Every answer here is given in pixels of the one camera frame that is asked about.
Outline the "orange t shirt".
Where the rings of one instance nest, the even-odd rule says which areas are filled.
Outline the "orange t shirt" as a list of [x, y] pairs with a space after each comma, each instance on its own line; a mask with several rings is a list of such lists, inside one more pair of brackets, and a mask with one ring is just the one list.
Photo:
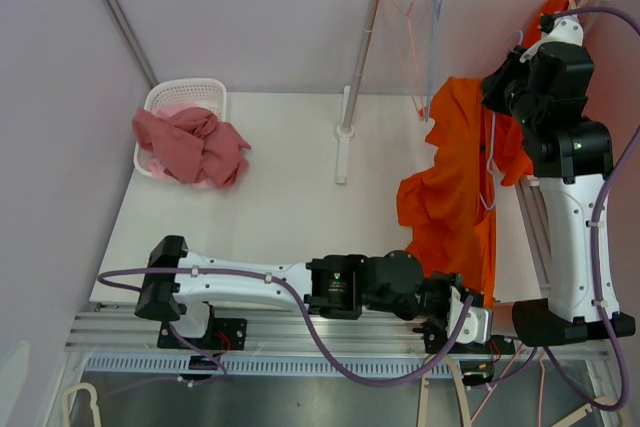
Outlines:
[[570, 7], [575, 6], [576, 0], [546, 0], [538, 8], [537, 12], [529, 22], [528, 27], [524, 31], [524, 37], [521, 45], [525, 48], [529, 48], [542, 38], [542, 31], [539, 28], [539, 22], [542, 15], [565, 11]]
[[[465, 287], [494, 302], [497, 261], [496, 208], [487, 211], [479, 195], [491, 201], [486, 173], [491, 110], [481, 102], [478, 78], [449, 78], [433, 98], [434, 126], [425, 141], [435, 147], [431, 168], [403, 179], [396, 195], [400, 225], [411, 230], [408, 252], [426, 276], [461, 274]], [[508, 187], [532, 174], [523, 135], [512, 117], [497, 114], [494, 161]]]

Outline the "lavender blue wire hanger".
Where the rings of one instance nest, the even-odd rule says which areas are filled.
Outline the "lavender blue wire hanger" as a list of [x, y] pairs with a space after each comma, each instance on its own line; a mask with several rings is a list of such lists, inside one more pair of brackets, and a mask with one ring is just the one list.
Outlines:
[[498, 172], [494, 161], [495, 147], [496, 147], [496, 127], [497, 127], [497, 113], [491, 112], [491, 130], [490, 130], [490, 142], [489, 142], [489, 154], [486, 161], [486, 173], [490, 176], [491, 187], [493, 197], [491, 201], [488, 201], [483, 194], [479, 195], [482, 206], [487, 211], [492, 211], [496, 207], [497, 203], [497, 187], [498, 187]]

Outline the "pink wire hanger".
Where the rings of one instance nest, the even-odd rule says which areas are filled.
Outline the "pink wire hanger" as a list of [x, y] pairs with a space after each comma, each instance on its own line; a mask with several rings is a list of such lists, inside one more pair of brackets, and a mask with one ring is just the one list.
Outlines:
[[[408, 6], [406, 8], [402, 7], [396, 0], [384, 0], [383, 10], [385, 12], [386, 21], [388, 24], [388, 28], [390, 29], [391, 36], [393, 39], [393, 45], [396, 51], [396, 56], [398, 58], [401, 71], [404, 76], [406, 87], [408, 88], [409, 97], [414, 106], [418, 119], [420, 121], [427, 120], [427, 102], [423, 94], [420, 93], [421, 86], [421, 67], [418, 60], [416, 41], [414, 35], [413, 28], [413, 11], [417, 0], [410, 0]], [[409, 47], [411, 53], [411, 61], [413, 71], [409, 72], [409, 67], [406, 62], [404, 55], [401, 53], [400, 43], [397, 39], [396, 30], [391, 25], [388, 6], [392, 6], [405, 20], [406, 30], [407, 30], [407, 38], [409, 40]]]

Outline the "salmon pink t shirt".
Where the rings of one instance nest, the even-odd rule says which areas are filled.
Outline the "salmon pink t shirt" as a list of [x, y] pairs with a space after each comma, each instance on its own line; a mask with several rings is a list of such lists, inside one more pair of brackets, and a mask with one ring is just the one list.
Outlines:
[[139, 148], [149, 154], [147, 170], [197, 188], [232, 187], [248, 170], [251, 149], [235, 127], [197, 105], [170, 105], [157, 112], [138, 110], [132, 128]]

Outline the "light pink t shirt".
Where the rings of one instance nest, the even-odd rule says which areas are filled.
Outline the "light pink t shirt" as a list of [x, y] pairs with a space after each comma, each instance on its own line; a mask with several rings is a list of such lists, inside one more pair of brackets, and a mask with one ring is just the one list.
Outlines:
[[203, 162], [206, 141], [218, 126], [218, 117], [197, 106], [167, 106], [152, 115], [162, 127], [160, 146], [150, 151], [147, 169], [152, 176], [197, 189], [213, 188], [215, 184], [203, 170]]

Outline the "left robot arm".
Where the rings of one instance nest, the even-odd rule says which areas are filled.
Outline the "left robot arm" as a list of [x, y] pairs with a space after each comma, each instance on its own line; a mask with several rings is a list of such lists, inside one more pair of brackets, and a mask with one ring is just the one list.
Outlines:
[[189, 250], [182, 236], [164, 237], [151, 251], [136, 316], [174, 324], [194, 348], [209, 345], [215, 323], [205, 308], [231, 303], [293, 311], [327, 319], [357, 320], [364, 311], [403, 321], [424, 319], [437, 336], [459, 344], [489, 340], [492, 315], [481, 294], [458, 274], [425, 277], [404, 250], [384, 256], [331, 254], [293, 264], [215, 259]]

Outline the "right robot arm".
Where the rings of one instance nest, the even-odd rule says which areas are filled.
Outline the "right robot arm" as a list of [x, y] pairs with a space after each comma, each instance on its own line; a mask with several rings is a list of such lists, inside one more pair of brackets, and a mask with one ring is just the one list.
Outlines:
[[609, 130], [583, 110], [594, 71], [588, 51], [559, 41], [535, 53], [513, 48], [481, 82], [482, 103], [510, 116], [532, 162], [546, 208], [553, 271], [545, 299], [510, 308], [513, 333], [528, 347], [630, 337], [635, 319], [612, 286], [604, 203], [598, 196], [613, 166]]

